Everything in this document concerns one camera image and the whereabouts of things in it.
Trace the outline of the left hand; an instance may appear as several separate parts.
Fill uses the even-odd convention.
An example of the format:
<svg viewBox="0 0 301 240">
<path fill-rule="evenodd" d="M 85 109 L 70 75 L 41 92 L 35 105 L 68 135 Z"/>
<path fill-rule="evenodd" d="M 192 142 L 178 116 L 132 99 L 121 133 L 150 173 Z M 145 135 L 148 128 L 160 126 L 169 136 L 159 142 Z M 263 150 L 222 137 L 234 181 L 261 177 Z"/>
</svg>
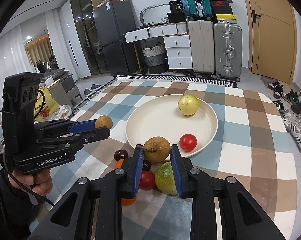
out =
<svg viewBox="0 0 301 240">
<path fill-rule="evenodd" d="M 53 188 L 50 169 L 43 170 L 34 175 L 24 175 L 18 170 L 14 170 L 12 175 L 23 185 L 33 186 L 32 191 L 41 195 L 48 195 Z"/>
</svg>

